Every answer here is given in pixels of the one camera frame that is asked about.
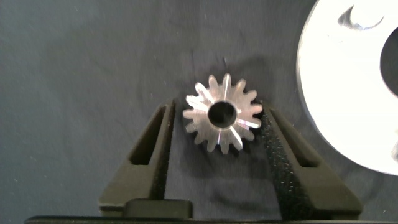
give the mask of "white disc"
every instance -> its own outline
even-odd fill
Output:
[[[397,8],[395,0],[319,0],[297,55],[301,97],[322,136],[352,161],[393,175],[398,96],[384,83],[380,58],[398,27]]]

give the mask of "dark gray fabric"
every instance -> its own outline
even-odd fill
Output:
[[[283,112],[360,197],[362,219],[398,220],[398,178],[337,153],[300,104],[296,53],[313,4],[2,1],[0,223],[99,215],[97,198],[152,112],[183,103],[210,73],[220,79],[223,58],[233,83],[245,78]],[[260,149],[207,154],[181,115],[172,144],[166,197],[190,199],[195,218],[280,217]]]

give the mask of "gear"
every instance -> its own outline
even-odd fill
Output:
[[[193,109],[183,111],[184,118],[193,121],[186,126],[187,132],[197,131],[195,144],[207,141],[207,151],[221,146],[221,152],[227,154],[229,144],[237,150],[243,148],[241,138],[248,141],[254,139],[249,128],[259,128],[261,120],[253,118],[262,111],[260,104],[251,104],[257,96],[255,90],[243,93],[246,81],[241,79],[236,86],[231,86],[231,76],[225,74],[223,84],[209,76],[209,88],[201,83],[195,85],[198,96],[186,97]]]

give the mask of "circular hole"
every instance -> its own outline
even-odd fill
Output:
[[[207,116],[215,126],[226,128],[235,122],[236,110],[230,103],[218,102],[210,107]]]
[[[384,44],[380,58],[380,71],[388,88],[398,96],[398,28]]]

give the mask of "silver gear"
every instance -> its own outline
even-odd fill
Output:
[[[257,96],[257,91],[243,93],[245,84],[246,81],[241,79],[236,86],[231,86],[231,76],[225,74],[222,85],[218,84],[213,75],[209,76],[209,88],[205,88],[201,83],[195,85],[198,96],[186,97],[187,103],[193,109],[183,111],[184,118],[193,120],[186,126],[187,132],[198,132],[195,144],[207,141],[209,152],[213,151],[216,145],[220,145],[221,152],[227,154],[229,144],[241,150],[241,138],[248,141],[254,139],[254,134],[249,128],[260,127],[261,120],[253,118],[253,115],[260,113],[262,106],[251,104]]]

